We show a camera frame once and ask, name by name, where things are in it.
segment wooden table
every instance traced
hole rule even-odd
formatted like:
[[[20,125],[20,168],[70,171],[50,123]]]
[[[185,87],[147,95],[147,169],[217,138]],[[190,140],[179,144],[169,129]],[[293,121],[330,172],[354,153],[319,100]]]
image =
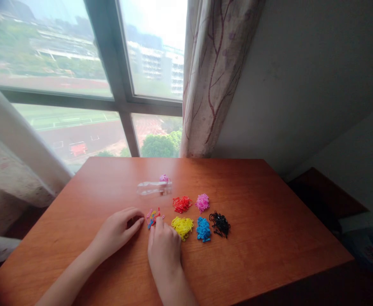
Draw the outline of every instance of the wooden table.
[[[167,174],[172,194],[143,198],[137,184]],[[179,215],[172,198],[206,193],[210,209]],[[103,221],[129,206],[161,208],[165,222],[194,220],[182,264],[201,305],[238,303],[353,260],[264,160],[91,157],[0,268],[0,305],[33,305],[93,239]],[[198,216],[214,210],[228,239],[197,240]],[[75,305],[159,305],[142,229],[104,262]]]

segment left hand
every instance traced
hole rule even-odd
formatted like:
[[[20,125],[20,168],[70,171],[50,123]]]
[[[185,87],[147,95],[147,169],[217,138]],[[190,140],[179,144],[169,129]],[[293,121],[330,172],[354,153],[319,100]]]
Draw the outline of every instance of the left hand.
[[[96,261],[105,261],[130,240],[143,222],[144,214],[135,207],[114,213],[103,223],[87,251]]]

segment window pane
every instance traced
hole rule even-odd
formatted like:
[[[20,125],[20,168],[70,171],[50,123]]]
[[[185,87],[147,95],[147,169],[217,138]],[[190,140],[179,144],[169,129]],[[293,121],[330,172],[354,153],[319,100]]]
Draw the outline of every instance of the window pane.
[[[28,104],[13,106],[73,172],[90,156],[131,157],[117,112]]]
[[[83,0],[0,0],[0,85],[112,96]]]
[[[182,117],[131,114],[141,157],[179,157]]]
[[[187,0],[120,0],[134,94],[182,100]]]

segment white building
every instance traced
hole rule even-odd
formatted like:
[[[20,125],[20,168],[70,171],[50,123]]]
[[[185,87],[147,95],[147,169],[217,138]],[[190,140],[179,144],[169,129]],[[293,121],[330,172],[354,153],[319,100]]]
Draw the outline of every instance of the white building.
[[[181,50],[165,47],[164,51],[145,48],[128,41],[127,51],[134,73],[146,79],[165,83],[175,96],[182,97],[184,86],[184,56]]]

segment window frame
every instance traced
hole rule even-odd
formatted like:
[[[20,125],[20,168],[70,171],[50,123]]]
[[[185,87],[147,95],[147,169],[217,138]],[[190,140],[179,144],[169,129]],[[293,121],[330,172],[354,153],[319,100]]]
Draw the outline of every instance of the window frame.
[[[0,86],[11,103],[116,111],[132,157],[140,157],[131,113],[182,117],[182,101],[134,94],[119,0],[83,0],[113,97]]]

